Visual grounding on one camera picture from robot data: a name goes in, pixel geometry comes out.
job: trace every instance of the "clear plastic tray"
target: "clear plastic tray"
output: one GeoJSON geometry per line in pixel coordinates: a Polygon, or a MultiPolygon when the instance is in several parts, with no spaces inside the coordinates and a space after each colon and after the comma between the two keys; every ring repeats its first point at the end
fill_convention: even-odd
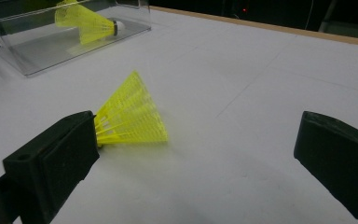
{"type": "Polygon", "coordinates": [[[151,28],[144,0],[66,0],[54,6],[0,18],[0,55],[26,76],[151,28]],[[60,23],[63,11],[68,14],[60,23]],[[114,26],[100,26],[96,18],[114,26]],[[86,35],[94,38],[84,41],[86,35]]]}

